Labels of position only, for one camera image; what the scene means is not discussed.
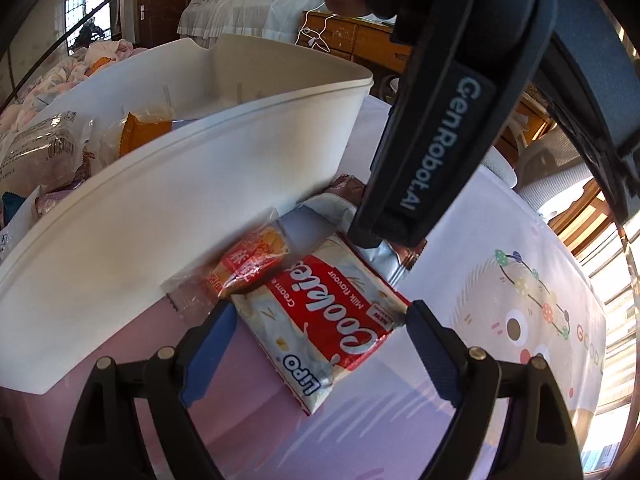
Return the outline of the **pink bed blanket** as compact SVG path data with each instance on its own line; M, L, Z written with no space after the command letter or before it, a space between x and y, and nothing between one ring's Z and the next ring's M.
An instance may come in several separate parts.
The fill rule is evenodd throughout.
M58 64L27 87L16 103L10 104L2 112L1 133L20 131L58 96L104 67L122 62L143 51L145 48L135 48L125 39L97 41L88 48L81 47L76 53L61 58Z

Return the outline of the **brown chocolate bar wrapper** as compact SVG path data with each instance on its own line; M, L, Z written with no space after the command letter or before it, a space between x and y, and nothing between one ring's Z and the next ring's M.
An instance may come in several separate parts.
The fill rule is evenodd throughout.
M331 182L324 192L335 194L358 207L365 188L366 185L352 174L341 174Z

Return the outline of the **small red orange snack pack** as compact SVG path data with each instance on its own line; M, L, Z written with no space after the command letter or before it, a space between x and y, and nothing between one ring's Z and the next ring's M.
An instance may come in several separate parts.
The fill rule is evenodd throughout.
M292 256L294 246L278 212L268 209L220 256L175 274L162 285L184 318L209 312L219 300L255 286Z

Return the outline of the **red white Coolatea packet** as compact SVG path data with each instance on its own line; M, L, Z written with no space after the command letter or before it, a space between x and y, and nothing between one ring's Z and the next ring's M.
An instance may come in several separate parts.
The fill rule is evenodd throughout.
M231 301L308 415L405 323L408 310L336 234Z

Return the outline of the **white lace covered furniture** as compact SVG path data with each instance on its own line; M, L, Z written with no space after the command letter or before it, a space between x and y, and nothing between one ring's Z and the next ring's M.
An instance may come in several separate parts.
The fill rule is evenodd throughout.
M191 0L180 16L177 34L203 48L228 34L292 44L304 13L325 7L322 0Z

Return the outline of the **large clear printed snack bag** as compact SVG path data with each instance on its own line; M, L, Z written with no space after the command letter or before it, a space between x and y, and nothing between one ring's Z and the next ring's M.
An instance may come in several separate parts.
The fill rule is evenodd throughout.
M11 134L1 143L1 194L27 197L38 186L70 184L82 164L88 130L68 110Z

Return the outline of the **grey office chair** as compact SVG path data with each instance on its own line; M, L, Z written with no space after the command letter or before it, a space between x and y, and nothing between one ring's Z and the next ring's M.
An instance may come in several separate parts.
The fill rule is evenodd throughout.
M570 208L592 179L582 156L559 126L530 144L515 168L496 148L485 155L483 165L545 222Z

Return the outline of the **silver foil snack packet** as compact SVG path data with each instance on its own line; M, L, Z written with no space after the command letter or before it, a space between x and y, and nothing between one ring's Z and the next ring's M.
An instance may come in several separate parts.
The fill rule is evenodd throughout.
M358 208L335 193L324 192L307 198L302 205L318 214L344 235L354 252L392 287L397 286L414 268L424 252L427 241L414 247L390 242L386 238L352 227Z

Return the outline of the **orange white snack bar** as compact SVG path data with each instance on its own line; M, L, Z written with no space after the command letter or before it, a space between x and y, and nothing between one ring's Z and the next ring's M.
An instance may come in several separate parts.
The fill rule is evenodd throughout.
M139 117L129 113L122 126L117 154L122 157L143 145L171 132L171 119L157 119L151 116Z

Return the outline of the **white plastic storage bin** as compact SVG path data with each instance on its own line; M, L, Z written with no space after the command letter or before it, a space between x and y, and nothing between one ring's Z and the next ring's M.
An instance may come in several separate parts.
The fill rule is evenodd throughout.
M49 391L168 278L323 188L372 82L333 55L226 35L146 50L56 99L44 116L72 112L95 132L160 104L181 126L99 167L2 262L2 386Z

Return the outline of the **wooden desk with drawers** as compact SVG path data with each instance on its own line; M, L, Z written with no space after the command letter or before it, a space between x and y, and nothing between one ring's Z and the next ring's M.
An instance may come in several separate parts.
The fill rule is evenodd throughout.
M390 41L392 28L363 18L340 18L320 11L305 11L295 43L367 67L374 77L372 96L392 104L411 49ZM544 107L529 93L521 95L515 116L495 140L495 148L511 165L524 150L552 128Z

